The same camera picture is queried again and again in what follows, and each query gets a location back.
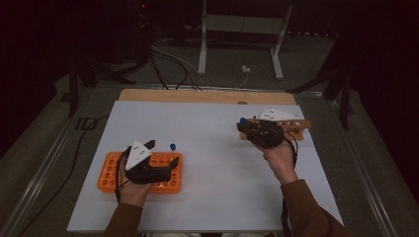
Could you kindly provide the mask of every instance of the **black cable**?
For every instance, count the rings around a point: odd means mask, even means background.
[[[137,31],[137,17],[135,15],[135,10],[134,10],[134,6],[133,3],[131,1],[129,1],[130,4],[130,8],[132,9],[132,15],[134,18],[134,24],[133,24],[133,39],[132,39],[132,48],[131,48],[131,52],[130,55],[128,57],[128,59],[132,59],[135,50],[138,48],[136,46],[136,34],[139,34],[139,36],[141,37],[142,40],[142,51],[145,52],[147,50],[146,46],[149,43],[149,45],[151,45],[151,41],[147,40],[147,37],[151,37],[152,36],[152,31],[151,31],[151,27],[149,26],[149,22],[148,20],[143,17],[141,14],[140,16],[142,17],[142,19],[145,21],[145,23],[139,27],[139,30]],[[100,61],[97,61],[95,58],[85,55],[85,57],[87,58],[87,60],[94,66],[94,69],[96,69],[96,71],[100,71],[108,76],[110,76],[112,79],[115,79],[123,84],[135,84],[135,82],[133,81],[129,81],[127,79],[125,79],[125,77],[123,76],[127,76],[133,72],[135,72],[137,69],[141,68],[145,62],[147,61],[149,56],[149,52],[144,53],[144,56],[140,55],[137,59],[136,59],[136,64],[134,66],[130,66],[128,68],[125,69],[121,69],[121,70],[112,70],[111,68],[109,68],[108,66],[106,66],[105,64],[101,63]]]
[[[126,151],[124,151],[120,158],[118,159],[118,163],[117,163],[117,170],[115,172],[115,196],[117,196],[117,201],[118,203],[120,203],[120,199],[121,199],[121,193],[120,193],[120,187],[122,187],[123,185],[125,185],[129,180],[127,180],[126,182],[124,182],[123,184],[120,185],[120,166],[121,166],[121,162],[123,161],[123,158],[127,155],[129,155],[129,152],[131,150],[131,147],[127,148]]]
[[[135,4],[135,2],[133,2],[132,0],[128,1],[128,4],[129,4],[129,8],[131,9],[130,13],[132,14],[132,17],[133,17],[133,31],[132,31],[132,47],[131,47],[130,54],[127,57],[127,59],[133,59],[135,57],[135,52],[139,49],[138,43],[136,43],[137,35],[139,35],[140,40],[142,40],[141,42],[142,53],[140,53],[140,56],[138,56],[135,59],[134,66],[130,66],[128,68],[124,68],[120,70],[110,69],[114,73],[121,74],[123,76],[127,76],[131,73],[134,73],[139,68],[145,65],[149,56],[149,52],[148,53],[146,52],[148,50],[147,46],[151,45],[152,40],[149,40],[149,39],[151,39],[153,35],[152,26],[150,22],[148,21],[146,17],[144,17],[141,13],[139,13],[140,10],[137,10],[140,7],[138,8],[136,6],[137,4]],[[107,8],[105,8],[105,13],[107,14],[108,17],[110,17]],[[141,17],[141,20],[142,20],[141,25],[139,24],[138,16]]]
[[[155,63],[154,58],[153,58],[153,56],[152,56],[152,55],[150,56],[150,61],[151,61],[151,65],[152,65],[152,67],[154,68],[154,70],[155,70],[155,72],[156,72],[156,74],[157,74],[158,80],[160,81],[160,83],[161,83],[162,87],[166,88],[166,90],[169,90],[169,88],[167,87],[166,83],[165,83],[165,82],[163,81],[163,79],[162,79],[161,72],[160,72],[160,70],[157,68],[156,63]]]
[[[41,208],[41,210],[29,221],[29,223],[25,226],[25,228],[23,228],[20,233],[18,234],[19,237],[23,236],[25,234],[25,232],[28,230],[28,228],[35,222],[35,220],[43,213],[43,211],[52,203],[52,201],[58,196],[58,194],[61,192],[61,190],[65,187],[65,185],[67,184],[68,180],[70,179],[71,175],[74,172],[74,169],[76,167],[76,163],[77,163],[77,158],[78,158],[78,153],[80,151],[80,146],[81,146],[81,142],[83,140],[84,135],[86,134],[86,132],[89,130],[89,128],[91,127],[95,127],[96,124],[98,123],[99,120],[101,119],[105,119],[108,116],[104,116],[104,117],[100,117],[100,118],[88,118],[88,119],[92,119],[93,121],[86,127],[83,129],[83,133],[80,136],[80,139],[77,143],[77,148],[76,151],[74,153],[74,157],[73,157],[73,163],[71,165],[71,169],[70,172],[68,173],[67,177],[65,178],[64,182],[61,184],[61,186],[58,188],[58,190],[52,195],[52,197],[46,202],[46,204]]]
[[[157,58],[160,58],[160,59],[163,59],[163,60],[168,60],[168,61],[171,61],[171,62],[175,62],[176,64],[178,64],[178,65],[180,65],[183,69],[184,69],[184,74],[185,74],[185,76],[184,76],[184,78],[182,79],[182,81],[181,82],[179,82],[179,83],[177,83],[177,82],[174,82],[174,81],[171,81],[171,80],[169,80],[169,79],[167,79],[166,77],[163,77],[164,79],[166,79],[167,81],[169,81],[169,82],[171,82],[171,83],[173,83],[173,84],[177,84],[177,86],[176,86],[176,89],[175,90],[177,90],[182,84],[184,84],[185,83],[185,81],[188,79],[188,74],[187,74],[187,70],[186,70],[186,68],[183,66],[183,64],[182,63],[180,63],[179,61],[176,61],[175,59],[171,59],[171,58],[166,58],[166,57],[162,57],[162,56],[157,56],[157,55],[154,55],[154,54],[151,54],[152,56],[154,56],[154,57],[157,57]]]
[[[158,54],[161,54],[161,55],[164,55],[164,56],[166,56],[167,58],[165,58],[165,57],[159,57],[159,56],[156,56],[156,55],[153,55],[153,56],[155,56],[155,57],[158,57],[158,58],[161,58],[161,59],[165,59],[165,60],[169,60],[169,61],[172,61],[172,62],[175,62],[176,64],[178,64],[179,66],[181,66],[182,68],[183,68],[183,70],[184,70],[184,72],[185,72],[185,74],[186,74],[186,76],[185,76],[185,78],[184,78],[184,80],[183,81],[181,81],[178,85],[177,85],[177,87],[176,87],[176,89],[178,89],[182,84],[184,84],[185,83],[185,81],[187,80],[187,78],[189,77],[190,78],[190,80],[191,80],[191,83],[192,83],[192,85],[190,85],[190,84],[187,84],[187,85],[189,85],[189,86],[191,86],[194,90],[200,90],[200,91],[202,91],[202,89],[195,83],[195,81],[193,80],[193,78],[192,78],[192,76],[191,76],[191,74],[190,74],[190,72],[189,72],[189,70],[185,67],[185,65],[177,58],[177,57],[175,57],[175,56],[172,56],[172,55],[170,55],[170,54],[167,54],[167,53],[164,53],[164,52],[161,52],[161,51],[158,51],[158,50],[153,50],[153,49],[151,49],[151,52],[153,52],[153,53],[158,53]]]
[[[293,143],[289,139],[284,137],[284,141],[286,141],[293,150],[293,167],[295,168],[296,156],[298,155],[298,142],[296,142],[295,137],[289,131],[284,130],[284,132],[288,134],[293,139],[293,142],[295,143],[295,146],[293,146]]]

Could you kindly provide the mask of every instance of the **orange ice cube tray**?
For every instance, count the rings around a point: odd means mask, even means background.
[[[113,151],[107,154],[101,176],[98,180],[97,187],[104,193],[113,193],[115,191],[115,178],[117,171],[118,159],[121,151]],[[179,157],[178,167],[172,170],[172,179],[168,182],[160,182],[154,184],[150,190],[150,194],[176,194],[181,189],[182,181],[182,163],[183,155],[177,152],[152,152],[150,157],[150,166],[165,167],[176,157]]]

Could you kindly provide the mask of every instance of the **person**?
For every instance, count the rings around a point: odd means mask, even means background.
[[[298,178],[293,168],[293,151],[288,143],[284,141],[270,149],[255,146],[262,151],[281,184],[293,236],[351,236],[338,220],[317,204],[305,180]],[[120,173],[123,182],[126,181],[124,168],[121,168]],[[151,187],[152,184],[137,185],[132,182],[121,187],[121,201],[105,230],[105,237],[137,235],[142,207]]]

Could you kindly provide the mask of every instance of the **white stand leg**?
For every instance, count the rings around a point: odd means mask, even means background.
[[[200,76],[206,75],[206,66],[207,66],[207,48],[201,46],[200,62],[198,64],[198,74]]]
[[[278,34],[278,41],[275,48],[271,48],[271,57],[272,57],[272,64],[274,66],[275,71],[275,78],[279,81],[284,80],[283,69],[281,68],[280,59],[278,58],[278,54],[280,52],[281,44],[283,43],[284,37],[286,35],[286,30],[288,26],[288,22],[290,19],[291,11],[293,10],[293,5],[290,5],[287,9],[286,16],[281,24],[281,30]]]

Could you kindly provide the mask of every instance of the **white board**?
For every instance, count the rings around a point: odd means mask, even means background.
[[[116,102],[91,164],[68,231],[103,231],[117,206],[115,195],[97,187],[106,155],[136,139],[155,139],[152,151],[184,155],[182,188],[175,195],[148,195],[142,232],[281,230],[282,194],[262,153],[241,140],[240,118],[275,108],[303,118],[299,106]],[[298,143],[296,171],[318,203],[342,222],[306,129]]]

